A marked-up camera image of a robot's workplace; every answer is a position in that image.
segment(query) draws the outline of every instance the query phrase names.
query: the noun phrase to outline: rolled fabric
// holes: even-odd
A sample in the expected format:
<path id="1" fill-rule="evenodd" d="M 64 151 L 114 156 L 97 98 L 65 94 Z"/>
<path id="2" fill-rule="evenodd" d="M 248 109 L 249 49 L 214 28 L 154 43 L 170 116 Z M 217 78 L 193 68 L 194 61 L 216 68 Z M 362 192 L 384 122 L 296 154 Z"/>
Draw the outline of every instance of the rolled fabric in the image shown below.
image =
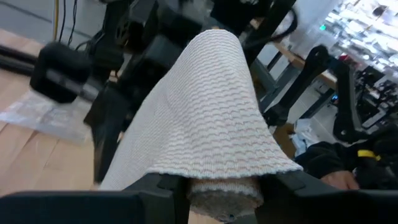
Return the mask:
<path id="1" fill-rule="evenodd" d="M 208 30 L 144 100 L 100 189 L 122 190 L 147 173 L 181 175 L 194 211 L 230 222 L 263 203 L 257 176 L 300 169 L 261 116 L 239 40 Z"/>

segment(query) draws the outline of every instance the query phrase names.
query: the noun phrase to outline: fabric roll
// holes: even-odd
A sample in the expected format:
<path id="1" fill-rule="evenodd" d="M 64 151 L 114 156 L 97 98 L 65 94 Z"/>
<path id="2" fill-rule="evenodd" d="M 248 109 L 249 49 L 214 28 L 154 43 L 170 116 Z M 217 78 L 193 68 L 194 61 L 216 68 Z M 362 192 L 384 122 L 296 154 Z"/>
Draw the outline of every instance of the fabric roll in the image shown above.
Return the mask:
<path id="1" fill-rule="evenodd" d="M 100 189 L 122 190 L 147 173 L 181 175 L 194 211 L 230 222 L 263 203 L 257 176 L 299 169 L 261 116 L 239 40 L 208 30 L 144 100 Z"/>

